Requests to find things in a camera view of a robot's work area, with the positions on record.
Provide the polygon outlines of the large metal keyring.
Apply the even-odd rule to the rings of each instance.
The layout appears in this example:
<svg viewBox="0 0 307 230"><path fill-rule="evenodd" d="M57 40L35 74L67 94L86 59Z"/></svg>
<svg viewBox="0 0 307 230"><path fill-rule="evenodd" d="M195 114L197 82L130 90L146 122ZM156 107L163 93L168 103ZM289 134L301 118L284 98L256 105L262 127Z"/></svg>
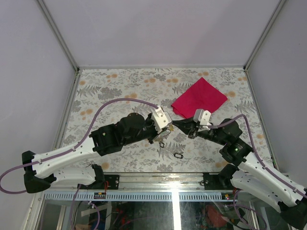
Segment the large metal keyring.
<svg viewBox="0 0 307 230"><path fill-rule="evenodd" d="M154 142L163 142L164 139L167 139L172 131L169 130L169 127L173 125L169 125L168 127L163 128L163 130L153 139Z"/></svg>

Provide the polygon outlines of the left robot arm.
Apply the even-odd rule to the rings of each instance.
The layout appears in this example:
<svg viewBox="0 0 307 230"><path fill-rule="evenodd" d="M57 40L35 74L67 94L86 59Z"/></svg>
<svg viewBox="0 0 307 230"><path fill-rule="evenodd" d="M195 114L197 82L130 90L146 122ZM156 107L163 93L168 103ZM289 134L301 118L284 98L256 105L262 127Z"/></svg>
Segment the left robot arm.
<svg viewBox="0 0 307 230"><path fill-rule="evenodd" d="M35 154L22 153L24 185L29 194L45 191L52 186L81 184L84 188L100 189L105 177L101 166L78 170L71 165L79 161L120 152L123 146L153 140L171 124L166 112L152 112L147 118L131 113L115 124L102 126L87 135L83 142L73 143L63 148Z"/></svg>

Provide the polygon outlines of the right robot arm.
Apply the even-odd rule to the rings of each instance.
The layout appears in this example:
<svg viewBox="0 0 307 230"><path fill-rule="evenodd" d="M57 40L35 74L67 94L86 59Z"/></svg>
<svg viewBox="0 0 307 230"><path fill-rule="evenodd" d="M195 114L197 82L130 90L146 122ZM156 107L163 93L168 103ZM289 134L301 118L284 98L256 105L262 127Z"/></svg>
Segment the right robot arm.
<svg viewBox="0 0 307 230"><path fill-rule="evenodd" d="M307 189L268 165L253 143L240 136L242 130L235 119L227 118L219 125L201 125L193 118L173 121L173 125L189 138L200 137L220 144L219 151L227 165L219 172L219 185L224 189L241 189L274 208L290 226L302 230L307 224Z"/></svg>

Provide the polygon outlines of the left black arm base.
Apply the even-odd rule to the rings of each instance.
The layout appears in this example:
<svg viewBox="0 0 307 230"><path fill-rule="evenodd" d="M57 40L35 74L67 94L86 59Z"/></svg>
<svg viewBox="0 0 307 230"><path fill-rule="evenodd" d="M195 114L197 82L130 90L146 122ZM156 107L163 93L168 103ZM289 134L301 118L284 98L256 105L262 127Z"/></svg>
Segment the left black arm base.
<svg viewBox="0 0 307 230"><path fill-rule="evenodd" d="M107 185L107 190L118 190L119 189L119 179L118 174L107 174L105 175L104 181L96 181L93 183L92 189L103 189Z"/></svg>

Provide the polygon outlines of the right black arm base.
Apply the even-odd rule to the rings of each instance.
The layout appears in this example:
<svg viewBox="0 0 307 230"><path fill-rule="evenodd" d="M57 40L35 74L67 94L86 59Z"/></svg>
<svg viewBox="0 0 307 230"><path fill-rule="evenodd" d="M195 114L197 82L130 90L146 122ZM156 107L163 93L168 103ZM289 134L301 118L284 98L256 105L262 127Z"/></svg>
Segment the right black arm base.
<svg viewBox="0 0 307 230"><path fill-rule="evenodd" d="M202 180L199 182L200 186L205 190L224 190L225 187L220 182L218 173L203 172Z"/></svg>

